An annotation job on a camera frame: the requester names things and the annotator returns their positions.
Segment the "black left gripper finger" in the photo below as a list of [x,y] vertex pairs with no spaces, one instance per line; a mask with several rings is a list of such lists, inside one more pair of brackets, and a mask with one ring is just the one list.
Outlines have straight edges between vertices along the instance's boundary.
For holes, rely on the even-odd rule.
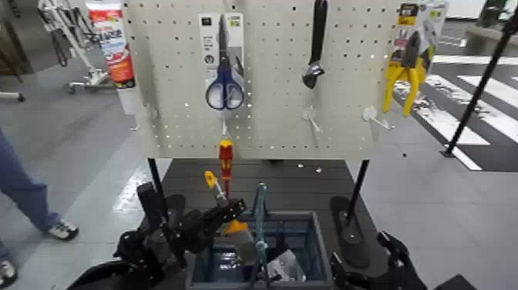
[[231,221],[247,210],[247,205],[242,198],[231,198],[226,206],[216,206],[205,211],[202,215],[204,221]]
[[229,223],[241,215],[241,212],[224,211],[222,209],[200,211],[196,210],[199,215],[199,231],[197,237],[212,238],[222,225]]

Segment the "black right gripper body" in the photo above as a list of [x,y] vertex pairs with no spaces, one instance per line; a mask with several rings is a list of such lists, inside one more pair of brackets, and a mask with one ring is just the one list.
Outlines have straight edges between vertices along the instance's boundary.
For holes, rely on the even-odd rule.
[[381,290],[426,290],[427,286],[417,274],[410,261],[389,262],[388,271],[377,277],[357,272],[348,273],[348,283],[362,289]]

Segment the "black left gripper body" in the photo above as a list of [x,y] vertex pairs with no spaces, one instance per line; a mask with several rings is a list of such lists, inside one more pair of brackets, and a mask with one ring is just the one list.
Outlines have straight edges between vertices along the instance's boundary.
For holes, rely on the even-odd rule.
[[196,209],[177,218],[170,235],[170,247],[174,252],[199,254],[213,244],[214,233],[210,232],[208,211]]

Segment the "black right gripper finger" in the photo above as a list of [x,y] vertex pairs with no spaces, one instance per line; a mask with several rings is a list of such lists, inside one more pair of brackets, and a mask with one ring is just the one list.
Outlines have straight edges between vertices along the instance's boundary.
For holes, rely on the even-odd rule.
[[338,252],[334,251],[331,254],[330,265],[332,278],[334,280],[335,286],[341,290],[349,289],[343,261],[341,260],[341,257]]
[[402,241],[386,231],[380,231],[376,239],[388,254],[389,268],[407,268],[410,266],[409,250]]

